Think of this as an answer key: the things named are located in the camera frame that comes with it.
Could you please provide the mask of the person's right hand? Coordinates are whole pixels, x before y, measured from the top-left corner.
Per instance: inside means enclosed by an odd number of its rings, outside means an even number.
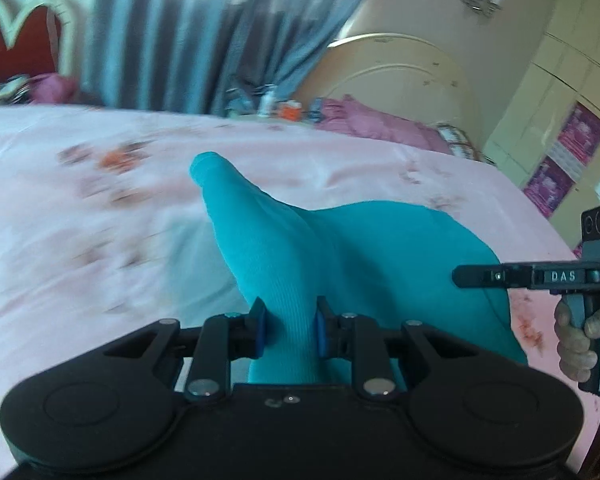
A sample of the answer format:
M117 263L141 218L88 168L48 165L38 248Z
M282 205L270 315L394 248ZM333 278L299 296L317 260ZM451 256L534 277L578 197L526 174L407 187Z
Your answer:
M597 363L592 343L600 339L600 310L585 322L583 328L577 328L571 323L568 304L560 300L554 317L554 332L558 338L559 368L574 382L586 382L590 379Z

